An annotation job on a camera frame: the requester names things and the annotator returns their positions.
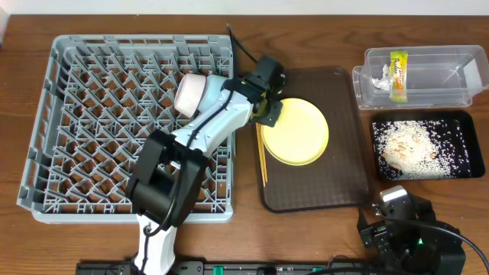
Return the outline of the wooden chopstick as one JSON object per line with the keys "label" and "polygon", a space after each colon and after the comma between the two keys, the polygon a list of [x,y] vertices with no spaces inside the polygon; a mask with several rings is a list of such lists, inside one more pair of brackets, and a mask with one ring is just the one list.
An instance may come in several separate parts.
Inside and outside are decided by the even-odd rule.
{"label": "wooden chopstick", "polygon": [[267,183],[267,171],[266,171],[266,160],[264,159],[264,144],[261,137],[261,125],[256,123],[255,126],[257,132],[257,147],[258,147],[259,163],[261,168],[262,186],[265,187]]}
{"label": "wooden chopstick", "polygon": [[262,175],[263,187],[265,187],[267,184],[267,164],[266,164],[265,147],[264,147],[264,142],[261,133],[262,125],[257,123],[256,126],[257,126],[257,145],[258,145],[260,165],[261,165],[261,175]]}

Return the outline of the yellow round plate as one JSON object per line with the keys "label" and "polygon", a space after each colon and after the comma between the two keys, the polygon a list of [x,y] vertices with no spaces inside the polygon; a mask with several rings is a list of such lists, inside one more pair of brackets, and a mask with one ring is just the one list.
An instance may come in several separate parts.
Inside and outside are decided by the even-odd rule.
{"label": "yellow round plate", "polygon": [[310,164],[324,153],[329,126],[324,114],[311,102],[288,98],[273,127],[262,125],[261,138],[267,151],[291,166]]}

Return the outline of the pink white bowl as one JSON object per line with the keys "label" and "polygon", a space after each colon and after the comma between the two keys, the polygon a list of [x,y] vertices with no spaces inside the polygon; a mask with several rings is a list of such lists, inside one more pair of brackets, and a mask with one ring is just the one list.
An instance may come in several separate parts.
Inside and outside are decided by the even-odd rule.
{"label": "pink white bowl", "polygon": [[186,74],[176,92],[174,107],[187,118],[191,118],[196,112],[204,93],[206,77],[192,73]]}

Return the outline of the white tissue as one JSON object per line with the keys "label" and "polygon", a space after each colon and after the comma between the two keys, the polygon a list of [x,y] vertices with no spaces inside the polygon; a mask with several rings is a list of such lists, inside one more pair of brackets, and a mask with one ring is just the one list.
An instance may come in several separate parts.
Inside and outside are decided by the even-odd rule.
{"label": "white tissue", "polygon": [[390,66],[384,64],[382,68],[382,78],[381,79],[372,79],[372,84],[375,89],[388,91],[392,88],[392,76],[390,72]]}

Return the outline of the light blue bowl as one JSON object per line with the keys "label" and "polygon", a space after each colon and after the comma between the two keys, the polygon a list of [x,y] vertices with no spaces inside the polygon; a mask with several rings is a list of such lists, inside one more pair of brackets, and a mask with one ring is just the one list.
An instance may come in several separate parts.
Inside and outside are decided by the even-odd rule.
{"label": "light blue bowl", "polygon": [[226,80],[224,76],[209,75],[206,77],[202,98],[197,107],[199,112],[205,112],[219,99]]}

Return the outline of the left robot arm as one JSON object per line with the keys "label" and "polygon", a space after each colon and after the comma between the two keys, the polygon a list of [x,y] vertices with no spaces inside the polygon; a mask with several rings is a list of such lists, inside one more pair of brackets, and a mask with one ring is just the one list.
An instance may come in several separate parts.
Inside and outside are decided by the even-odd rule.
{"label": "left robot arm", "polygon": [[273,127],[285,80],[283,65],[267,56],[242,78],[187,73],[181,79],[174,108],[191,121],[169,134],[148,135],[125,191],[140,227],[134,259],[140,274],[170,270],[176,230],[196,204],[213,152],[245,125]]}

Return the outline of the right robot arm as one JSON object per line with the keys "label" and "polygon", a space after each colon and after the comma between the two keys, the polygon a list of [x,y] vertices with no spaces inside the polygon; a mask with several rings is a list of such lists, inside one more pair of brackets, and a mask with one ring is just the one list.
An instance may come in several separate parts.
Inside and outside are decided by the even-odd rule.
{"label": "right robot arm", "polygon": [[385,219],[368,223],[358,210],[357,229],[366,248],[377,250],[373,266],[414,274],[459,275],[466,261],[460,231],[436,219],[432,203],[408,194],[376,205]]}

